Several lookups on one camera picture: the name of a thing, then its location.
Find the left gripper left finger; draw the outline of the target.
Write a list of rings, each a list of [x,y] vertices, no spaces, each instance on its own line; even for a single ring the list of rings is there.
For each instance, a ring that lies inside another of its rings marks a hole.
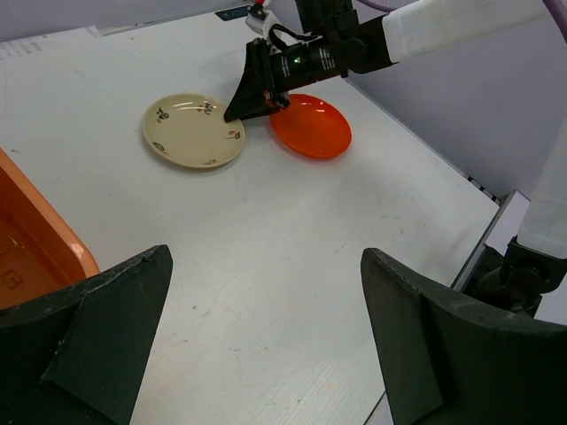
[[[151,247],[1,311],[3,424],[128,424],[173,272]]]

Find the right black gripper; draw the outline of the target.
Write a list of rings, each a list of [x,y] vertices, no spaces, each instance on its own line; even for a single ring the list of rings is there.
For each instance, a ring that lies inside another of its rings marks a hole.
[[[249,120],[285,110],[291,104],[288,91],[348,73],[367,56],[368,44],[360,38],[296,43],[286,50],[254,39],[245,46],[244,72],[224,121]]]

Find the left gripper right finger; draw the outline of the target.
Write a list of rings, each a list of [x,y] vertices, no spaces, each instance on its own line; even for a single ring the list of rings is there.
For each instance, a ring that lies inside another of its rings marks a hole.
[[[566,328],[487,305],[376,248],[361,282],[397,424],[563,424]]]

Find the orange round plate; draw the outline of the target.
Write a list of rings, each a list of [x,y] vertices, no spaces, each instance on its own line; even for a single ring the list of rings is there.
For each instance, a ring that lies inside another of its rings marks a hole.
[[[307,94],[291,94],[290,106],[272,114],[269,122],[285,146],[308,158],[339,157],[353,140],[343,114],[332,104]]]

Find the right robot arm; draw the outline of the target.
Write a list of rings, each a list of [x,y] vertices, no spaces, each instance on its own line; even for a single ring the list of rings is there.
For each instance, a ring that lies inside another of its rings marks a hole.
[[[245,67],[223,118],[268,116],[289,107],[289,93],[349,73],[365,74],[484,35],[551,17],[566,26],[559,1],[416,1],[360,22],[349,1],[299,1],[302,33],[294,44],[263,1],[252,4]],[[533,316],[566,275],[566,134],[560,132],[517,234],[501,265],[470,285],[470,294]]]

